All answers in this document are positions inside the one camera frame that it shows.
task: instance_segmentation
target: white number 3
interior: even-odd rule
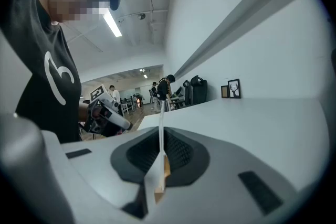
[[[51,90],[52,90],[54,96],[56,97],[57,101],[60,102],[60,104],[65,105],[66,101],[62,97],[62,95],[59,93],[59,91],[57,89],[57,86],[55,84],[55,81],[54,81],[52,75],[50,74],[49,60],[51,61],[52,65],[55,67],[55,69],[57,70],[57,73],[59,74],[59,76],[61,78],[62,78],[62,73],[65,72],[65,73],[69,74],[72,83],[74,83],[75,80],[74,80],[73,75],[72,75],[71,71],[69,70],[69,68],[67,68],[67,67],[59,67],[59,68],[57,68],[56,67],[56,65],[54,63],[54,60],[51,57],[50,51],[47,51],[46,55],[44,56],[44,70],[46,72],[47,79],[48,79],[48,82],[50,84],[50,87],[51,87]]]

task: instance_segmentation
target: black rectangular slot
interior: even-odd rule
[[[271,213],[283,204],[282,200],[255,172],[243,172],[238,176],[264,215]]]
[[[71,159],[71,158],[79,157],[79,156],[82,156],[82,155],[85,155],[91,152],[92,152],[91,150],[89,150],[88,148],[85,148],[83,150],[66,153],[65,155],[67,155],[68,159]]]

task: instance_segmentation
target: fluorescent light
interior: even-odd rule
[[[112,32],[114,33],[115,37],[121,37],[121,33],[115,23],[115,21],[112,18],[112,15],[109,11],[109,9],[106,9],[105,14],[103,15],[106,23],[109,25],[109,27],[111,28]]]

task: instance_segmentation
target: black hair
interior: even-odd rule
[[[173,75],[168,75],[166,79],[168,79],[170,83],[175,82],[175,77]]]

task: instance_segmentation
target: floor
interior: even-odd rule
[[[158,114],[152,109],[153,106],[154,104],[144,104],[141,108],[138,108],[135,111],[132,111],[132,109],[129,110],[129,114],[125,112],[125,118],[133,124],[133,127],[129,131],[124,131],[123,134],[136,131],[139,128],[145,116]],[[88,141],[92,140],[93,135],[91,133],[86,133],[85,131],[82,130],[81,137],[84,141]],[[102,138],[105,138],[105,136],[96,134],[96,139],[102,139]]]

